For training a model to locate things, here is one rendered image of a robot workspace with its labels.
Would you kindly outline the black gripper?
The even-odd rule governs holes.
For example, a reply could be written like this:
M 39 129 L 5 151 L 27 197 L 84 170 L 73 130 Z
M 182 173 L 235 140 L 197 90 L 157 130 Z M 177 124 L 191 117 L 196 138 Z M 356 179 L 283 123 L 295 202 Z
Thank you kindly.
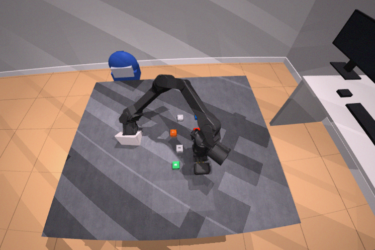
M 205 153 L 208 151 L 208 149 L 203 152 L 198 151 L 195 148 L 195 140 L 194 140 L 194 144 L 192 145 L 192 147 L 193 147 L 193 152 L 194 152 L 193 159 L 194 159 L 194 162 L 197 162 L 196 164 L 194 164 L 195 175 L 208 175 L 210 173 L 210 164 L 203 163 L 203 161 L 208 160 L 207 156 L 204 156 Z

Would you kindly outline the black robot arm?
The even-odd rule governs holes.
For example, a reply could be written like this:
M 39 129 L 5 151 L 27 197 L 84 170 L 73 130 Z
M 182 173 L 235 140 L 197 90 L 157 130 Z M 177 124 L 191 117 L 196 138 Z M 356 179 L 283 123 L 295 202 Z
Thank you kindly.
M 170 89 L 178 89 L 186 99 L 194 112 L 199 129 L 195 129 L 190 136 L 195 139 L 195 148 L 198 151 L 208 151 L 204 156 L 209 156 L 220 166 L 227 158 L 230 148 L 219 142 L 221 139 L 221 123 L 204 105 L 196 91 L 187 79 L 175 78 L 170 74 L 159 74 L 153 81 L 152 88 L 146 92 L 137 103 L 124 109 L 119 117 L 119 122 L 123 124 L 123 134 L 136 135 L 138 128 L 136 121 L 143 116 L 143 110 L 157 98 L 161 93 Z M 214 136 L 214 137 L 213 137 Z

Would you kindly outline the green block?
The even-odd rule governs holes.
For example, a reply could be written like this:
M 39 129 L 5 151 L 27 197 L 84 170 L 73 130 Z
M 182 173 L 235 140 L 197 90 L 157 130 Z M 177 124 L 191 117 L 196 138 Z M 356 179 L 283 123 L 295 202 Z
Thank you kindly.
M 173 170 L 178 170 L 179 169 L 179 161 L 173 161 L 172 162 L 172 168 L 173 168 Z

